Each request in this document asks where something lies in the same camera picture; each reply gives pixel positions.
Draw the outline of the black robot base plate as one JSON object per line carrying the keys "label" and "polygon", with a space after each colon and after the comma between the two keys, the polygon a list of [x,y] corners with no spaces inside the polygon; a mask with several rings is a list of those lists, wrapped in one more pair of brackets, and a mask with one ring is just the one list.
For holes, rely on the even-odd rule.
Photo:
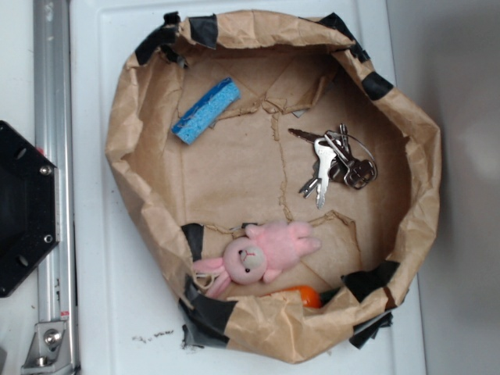
{"label": "black robot base plate", "polygon": [[1,122],[1,296],[9,297],[58,244],[57,167]]}

